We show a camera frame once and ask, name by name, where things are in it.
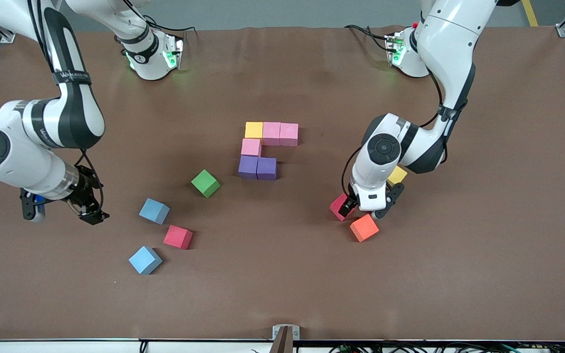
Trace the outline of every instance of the yellow floor line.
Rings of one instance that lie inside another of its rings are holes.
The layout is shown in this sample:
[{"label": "yellow floor line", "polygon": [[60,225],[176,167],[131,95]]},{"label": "yellow floor line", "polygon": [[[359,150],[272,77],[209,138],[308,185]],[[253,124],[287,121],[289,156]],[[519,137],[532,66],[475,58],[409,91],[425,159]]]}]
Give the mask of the yellow floor line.
[{"label": "yellow floor line", "polygon": [[522,6],[524,6],[524,12],[527,14],[529,26],[538,27],[538,20],[536,19],[536,14],[533,12],[531,0],[522,0]]}]

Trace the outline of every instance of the orange cube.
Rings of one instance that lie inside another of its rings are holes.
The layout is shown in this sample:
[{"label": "orange cube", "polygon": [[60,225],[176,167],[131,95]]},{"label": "orange cube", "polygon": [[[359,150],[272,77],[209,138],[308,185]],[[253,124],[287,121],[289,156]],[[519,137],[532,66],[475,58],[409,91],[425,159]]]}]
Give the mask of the orange cube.
[{"label": "orange cube", "polygon": [[379,232],[379,228],[370,214],[364,215],[352,222],[350,229],[352,229],[352,233],[355,234],[359,243]]}]

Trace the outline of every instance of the pink cube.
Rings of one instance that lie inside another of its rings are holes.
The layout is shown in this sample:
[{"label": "pink cube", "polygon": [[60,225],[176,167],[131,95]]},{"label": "pink cube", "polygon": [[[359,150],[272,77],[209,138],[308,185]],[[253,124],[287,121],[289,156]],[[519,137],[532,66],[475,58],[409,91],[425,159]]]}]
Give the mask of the pink cube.
[{"label": "pink cube", "polygon": [[298,124],[281,123],[281,146],[298,145]]},{"label": "pink cube", "polygon": [[169,226],[167,235],[163,241],[164,244],[175,246],[182,250],[187,250],[189,248],[189,243],[191,243],[191,237],[193,232],[186,230],[184,228]]},{"label": "pink cube", "polygon": [[281,123],[263,123],[263,145],[281,145]]},{"label": "pink cube", "polygon": [[330,204],[330,212],[332,212],[334,216],[337,217],[337,219],[339,219],[340,221],[346,219],[346,217],[348,217],[348,215],[351,214],[356,208],[356,206],[355,208],[352,208],[352,210],[341,208],[341,206],[343,206],[343,204],[346,203],[347,200],[348,197],[346,196],[346,194],[341,194],[335,201],[333,201],[333,203]]},{"label": "pink cube", "polygon": [[260,157],[260,139],[243,139],[241,155]]}]

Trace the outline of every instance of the purple cube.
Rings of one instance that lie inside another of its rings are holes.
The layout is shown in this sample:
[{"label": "purple cube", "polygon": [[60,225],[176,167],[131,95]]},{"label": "purple cube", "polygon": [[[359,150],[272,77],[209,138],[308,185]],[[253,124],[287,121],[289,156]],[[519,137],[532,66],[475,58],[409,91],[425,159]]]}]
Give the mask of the purple cube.
[{"label": "purple cube", "polygon": [[242,179],[256,179],[257,156],[241,156],[239,161],[239,176]]},{"label": "purple cube", "polygon": [[260,157],[256,176],[259,180],[276,180],[276,159]]}]

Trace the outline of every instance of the green cube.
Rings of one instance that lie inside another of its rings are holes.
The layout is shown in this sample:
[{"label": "green cube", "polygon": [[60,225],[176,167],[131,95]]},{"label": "green cube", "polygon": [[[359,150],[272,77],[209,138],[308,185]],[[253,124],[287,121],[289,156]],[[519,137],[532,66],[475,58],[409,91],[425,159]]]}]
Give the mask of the green cube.
[{"label": "green cube", "polygon": [[213,178],[206,169],[202,170],[202,172],[191,181],[191,184],[193,184],[193,186],[196,187],[207,199],[219,188],[219,181]]}]

